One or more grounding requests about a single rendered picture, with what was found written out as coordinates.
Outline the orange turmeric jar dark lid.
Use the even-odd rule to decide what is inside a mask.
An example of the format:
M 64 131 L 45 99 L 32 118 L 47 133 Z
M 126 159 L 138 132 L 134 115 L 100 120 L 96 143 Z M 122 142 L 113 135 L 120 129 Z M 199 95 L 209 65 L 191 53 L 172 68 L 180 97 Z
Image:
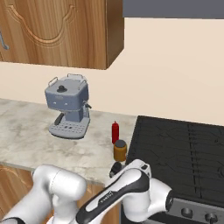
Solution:
M 119 139 L 114 144 L 114 160 L 123 162 L 126 160 L 127 144 L 124 140 Z

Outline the dark grey shaker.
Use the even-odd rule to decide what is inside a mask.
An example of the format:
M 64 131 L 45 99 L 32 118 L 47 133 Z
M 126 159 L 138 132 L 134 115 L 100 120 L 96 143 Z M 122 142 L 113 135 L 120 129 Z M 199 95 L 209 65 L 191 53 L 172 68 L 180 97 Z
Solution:
M 123 165 L 120 162 L 115 162 L 109 172 L 109 176 L 112 178 L 115 176 L 121 169 L 123 168 Z

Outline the blue-grey coffee machine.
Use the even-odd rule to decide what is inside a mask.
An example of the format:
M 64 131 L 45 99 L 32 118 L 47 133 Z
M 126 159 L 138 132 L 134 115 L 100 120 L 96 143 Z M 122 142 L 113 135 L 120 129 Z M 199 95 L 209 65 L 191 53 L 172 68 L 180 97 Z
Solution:
M 87 79 L 72 73 L 60 79 L 55 77 L 48 82 L 45 98 L 49 109 L 60 112 L 49 132 L 55 137 L 82 139 L 90 123 Z

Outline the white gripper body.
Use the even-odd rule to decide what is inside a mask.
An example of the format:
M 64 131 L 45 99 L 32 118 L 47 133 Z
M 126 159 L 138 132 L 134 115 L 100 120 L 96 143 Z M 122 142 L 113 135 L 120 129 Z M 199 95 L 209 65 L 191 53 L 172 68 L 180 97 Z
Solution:
M 142 174 L 141 166 L 144 162 L 140 159 L 135 159 L 130 164 L 128 164 L 124 169 L 124 175 L 126 176 L 140 176 Z

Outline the black stove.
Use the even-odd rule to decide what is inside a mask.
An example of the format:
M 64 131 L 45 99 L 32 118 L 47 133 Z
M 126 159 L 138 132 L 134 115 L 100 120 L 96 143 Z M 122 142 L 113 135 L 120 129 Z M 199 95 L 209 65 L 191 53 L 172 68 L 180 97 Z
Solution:
M 149 223 L 210 224 L 205 215 L 213 213 L 214 224 L 224 224 L 224 126 L 140 115 L 126 162 L 136 158 L 173 190 L 170 212 L 151 216 Z M 192 209 L 191 219 L 182 208 Z

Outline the grey stove knob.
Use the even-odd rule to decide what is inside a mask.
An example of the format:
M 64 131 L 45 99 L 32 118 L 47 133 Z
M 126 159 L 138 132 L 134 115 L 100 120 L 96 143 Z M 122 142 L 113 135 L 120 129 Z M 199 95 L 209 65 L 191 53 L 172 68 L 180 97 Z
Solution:
M 205 215 L 205 219 L 206 219 L 206 221 L 209 222 L 210 224 L 214 224 L 214 223 L 216 223 L 216 222 L 218 221 L 218 217 L 217 217 L 217 215 L 214 214 L 214 213 L 207 213 L 207 214 Z
M 193 217 L 193 210 L 190 208 L 182 208 L 181 209 L 181 214 L 186 217 L 191 219 Z

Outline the wooden base cabinet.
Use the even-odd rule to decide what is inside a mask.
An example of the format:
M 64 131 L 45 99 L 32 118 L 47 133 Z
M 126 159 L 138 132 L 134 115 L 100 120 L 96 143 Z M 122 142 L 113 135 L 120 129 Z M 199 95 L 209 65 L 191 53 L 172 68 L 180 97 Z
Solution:
M 32 185 L 30 171 L 0 164 L 0 220 L 32 189 Z M 103 184 L 87 181 L 87 191 L 78 201 L 78 207 L 81 207 L 103 188 Z M 53 212 L 52 210 L 45 217 L 42 224 L 49 221 Z M 105 214 L 101 224 L 120 224 L 120 204 Z

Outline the grey range hood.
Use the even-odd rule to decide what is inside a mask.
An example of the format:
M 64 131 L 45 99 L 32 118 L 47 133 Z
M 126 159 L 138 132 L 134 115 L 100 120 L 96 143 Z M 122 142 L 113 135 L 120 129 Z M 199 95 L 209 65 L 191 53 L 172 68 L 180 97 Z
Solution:
M 224 19 L 224 0 L 122 0 L 125 18 Z

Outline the red ketchup bottle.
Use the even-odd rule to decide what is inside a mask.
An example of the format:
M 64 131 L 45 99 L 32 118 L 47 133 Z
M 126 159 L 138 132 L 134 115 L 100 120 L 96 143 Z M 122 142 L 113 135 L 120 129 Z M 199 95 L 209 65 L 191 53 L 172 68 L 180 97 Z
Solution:
M 119 140 L 119 124 L 114 121 L 112 123 L 112 144 Z

